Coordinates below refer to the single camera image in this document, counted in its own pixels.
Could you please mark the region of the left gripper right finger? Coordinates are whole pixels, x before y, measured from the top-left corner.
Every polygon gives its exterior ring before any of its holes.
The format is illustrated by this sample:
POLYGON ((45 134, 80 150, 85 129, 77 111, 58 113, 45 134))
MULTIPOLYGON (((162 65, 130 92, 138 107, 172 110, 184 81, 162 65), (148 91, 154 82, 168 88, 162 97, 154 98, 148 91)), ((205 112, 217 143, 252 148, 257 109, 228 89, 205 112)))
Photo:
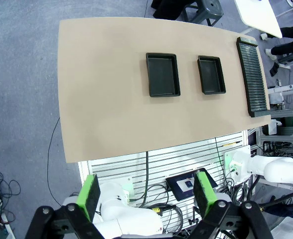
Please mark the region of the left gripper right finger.
POLYGON ((218 199, 205 172, 194 174, 193 194, 201 220, 192 229, 190 239, 271 239, 272 233, 259 205, 245 201, 237 206, 218 199))

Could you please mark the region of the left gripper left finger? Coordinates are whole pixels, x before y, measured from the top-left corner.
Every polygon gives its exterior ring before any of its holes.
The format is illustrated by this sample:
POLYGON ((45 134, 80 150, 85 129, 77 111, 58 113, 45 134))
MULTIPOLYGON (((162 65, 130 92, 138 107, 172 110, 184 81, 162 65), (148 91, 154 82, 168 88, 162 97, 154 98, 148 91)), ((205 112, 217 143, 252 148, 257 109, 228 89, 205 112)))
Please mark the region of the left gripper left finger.
POLYGON ((26 239, 62 239, 75 234, 79 239, 102 239, 92 223, 101 191, 97 175, 88 175, 75 203, 54 210, 37 208, 27 230, 26 239))

